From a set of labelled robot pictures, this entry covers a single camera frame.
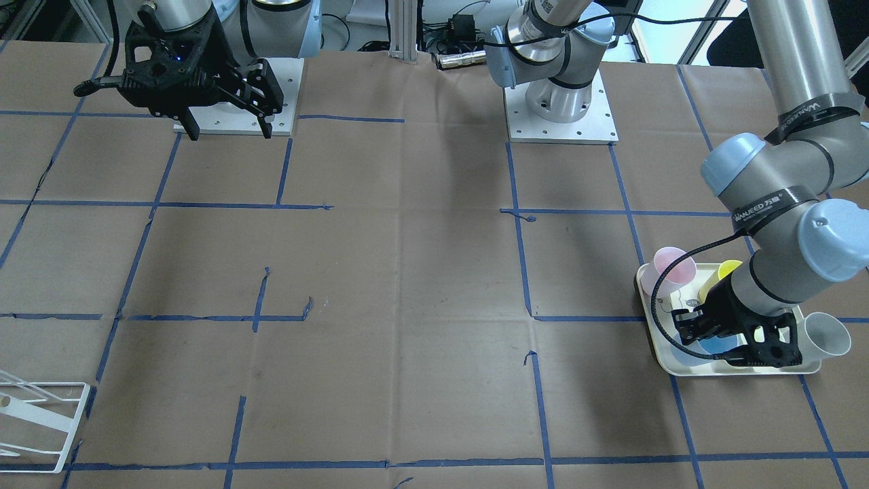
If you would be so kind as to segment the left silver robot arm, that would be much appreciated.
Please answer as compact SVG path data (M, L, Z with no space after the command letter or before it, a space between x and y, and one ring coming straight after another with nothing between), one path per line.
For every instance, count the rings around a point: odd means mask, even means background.
M720 279L699 306L671 311L671 336L657 297L683 253L650 291L649 323L687 356L733 367L777 369L848 353L851 337L834 316L798 307L867 267L867 210L831 189L867 180L865 99L854 92L826 1L749 1L769 74L778 126L741 133L713 149L701 175L730 211L731 240L758 250ZM525 99L544 120L580 120L612 36L612 16L591 1L528 1L484 41L498 86L527 84Z

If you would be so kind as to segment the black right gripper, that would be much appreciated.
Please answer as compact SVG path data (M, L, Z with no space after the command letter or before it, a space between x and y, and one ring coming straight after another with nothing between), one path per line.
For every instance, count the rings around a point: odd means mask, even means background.
M191 141L198 141L200 127L190 107L229 102L253 114L263 137L270 139L274 115L284 103L270 63L255 58L235 68L217 14L204 14L185 29L168 26L156 14L139 14L126 33L122 72L82 81L74 95L113 88L134 107L176 117Z

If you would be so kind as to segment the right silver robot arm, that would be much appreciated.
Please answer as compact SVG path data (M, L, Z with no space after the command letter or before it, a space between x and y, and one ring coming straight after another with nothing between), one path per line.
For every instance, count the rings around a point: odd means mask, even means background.
M305 58L320 50L318 1L127 1L118 74L82 81L202 134L289 136Z

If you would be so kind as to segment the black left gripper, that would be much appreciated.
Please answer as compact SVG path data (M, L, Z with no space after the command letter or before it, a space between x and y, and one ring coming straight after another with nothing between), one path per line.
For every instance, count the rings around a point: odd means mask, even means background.
M802 363L794 313L764 316L752 312L736 297L731 276L714 285L703 304L693 310L675 309L671 318L683 346L711 337L745 335L745 346L718 355L729 365L782 368Z

